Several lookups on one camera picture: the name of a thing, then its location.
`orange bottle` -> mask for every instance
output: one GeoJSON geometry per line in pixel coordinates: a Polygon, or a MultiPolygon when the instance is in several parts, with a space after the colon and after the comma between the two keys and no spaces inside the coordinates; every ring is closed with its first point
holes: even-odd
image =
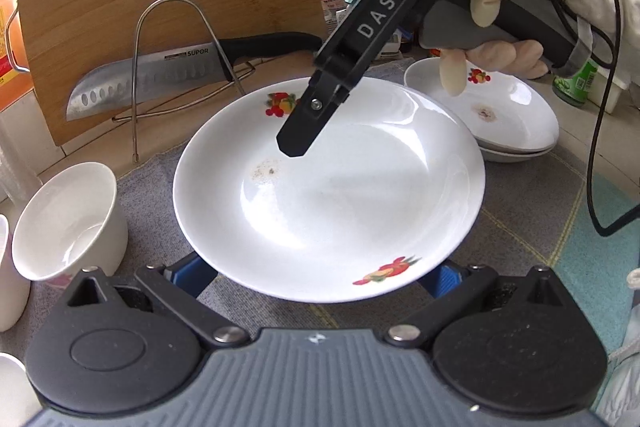
{"type": "MultiPolygon", "coordinates": [[[[15,9],[15,4],[16,0],[0,0],[0,111],[33,89],[31,75],[15,71],[9,64],[9,57],[7,57],[4,28],[15,9]]],[[[27,54],[24,51],[18,17],[12,21],[9,28],[11,48],[16,62],[21,66],[27,67],[27,54]]]]}

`gray mat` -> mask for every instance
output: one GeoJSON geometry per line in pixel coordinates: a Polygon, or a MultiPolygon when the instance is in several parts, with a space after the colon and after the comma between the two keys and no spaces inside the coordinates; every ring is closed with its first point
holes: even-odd
{"type": "MultiPolygon", "coordinates": [[[[369,74],[401,82],[411,61],[378,66],[369,74]]],[[[181,145],[155,156],[118,181],[129,223],[129,246],[119,274],[133,273],[146,264],[171,264],[190,253],[172,205],[172,181],[183,149],[181,145]]],[[[539,263],[553,266],[582,201],[582,172],[584,165],[561,148],[521,164],[486,164],[482,211],[453,260],[463,265],[489,264],[504,275],[524,275],[539,263]]],[[[21,358],[58,295],[46,285],[34,283],[21,320],[10,331],[0,333],[0,351],[21,358]]],[[[427,304],[430,297],[414,283],[367,301],[307,305],[271,298],[220,276],[200,300],[255,332],[267,326],[383,330],[427,304]]]]}

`green bottle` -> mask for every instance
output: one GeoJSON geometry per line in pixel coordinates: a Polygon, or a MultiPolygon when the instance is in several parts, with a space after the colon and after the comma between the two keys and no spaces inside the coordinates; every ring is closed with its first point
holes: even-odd
{"type": "Polygon", "coordinates": [[[582,71],[573,78],[560,78],[556,76],[553,84],[554,93],[558,98],[575,107],[584,105],[597,71],[598,66],[591,60],[587,60],[582,71]]]}

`white glove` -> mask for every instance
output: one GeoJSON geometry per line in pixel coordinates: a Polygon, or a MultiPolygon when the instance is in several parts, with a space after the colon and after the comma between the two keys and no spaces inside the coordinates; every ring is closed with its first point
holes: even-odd
{"type": "MultiPolygon", "coordinates": [[[[500,11],[501,0],[471,0],[471,16],[478,26],[490,26],[500,11]]],[[[542,57],[542,44],[522,41],[510,44],[503,41],[485,42],[475,49],[442,50],[440,80],[451,95],[457,96],[466,86],[466,60],[486,71],[501,71],[521,78],[537,78],[548,71],[542,57]]]]}

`black cable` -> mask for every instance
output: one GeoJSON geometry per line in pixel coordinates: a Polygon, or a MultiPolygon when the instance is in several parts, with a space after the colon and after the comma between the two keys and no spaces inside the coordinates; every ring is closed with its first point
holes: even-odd
{"type": "MultiPolygon", "coordinates": [[[[575,41],[578,40],[578,35],[574,31],[574,28],[571,26],[570,22],[567,19],[567,16],[571,17],[573,20],[577,20],[577,15],[567,6],[564,0],[550,0],[553,5],[556,14],[560,18],[562,26],[567,30],[569,35],[571,35],[575,41]]],[[[618,230],[622,229],[635,219],[640,217],[640,204],[637,204],[635,207],[630,209],[628,212],[620,216],[613,223],[611,223],[608,227],[603,227],[596,215],[595,208],[593,205],[593,162],[595,160],[596,155],[596,146],[598,143],[598,136],[600,135],[600,128],[602,126],[602,120],[604,118],[605,107],[607,105],[607,100],[609,99],[609,92],[611,90],[611,86],[613,84],[613,77],[616,73],[616,67],[618,66],[618,55],[620,54],[620,42],[622,40],[622,8],[620,7],[620,0],[613,0],[614,8],[615,8],[615,37],[614,42],[611,41],[608,35],[606,35],[601,29],[592,26],[592,29],[595,33],[602,37],[602,39],[607,43],[611,50],[611,62],[607,63],[596,57],[595,54],[591,55],[591,58],[600,66],[607,68],[609,70],[609,76],[607,77],[607,84],[604,89],[604,94],[602,96],[602,103],[600,104],[600,110],[598,111],[598,117],[596,118],[596,125],[593,131],[593,139],[591,139],[591,148],[589,151],[589,160],[587,162],[587,207],[589,209],[589,215],[591,217],[591,222],[593,223],[594,228],[602,237],[609,237],[610,235],[616,233],[618,230]]]]}

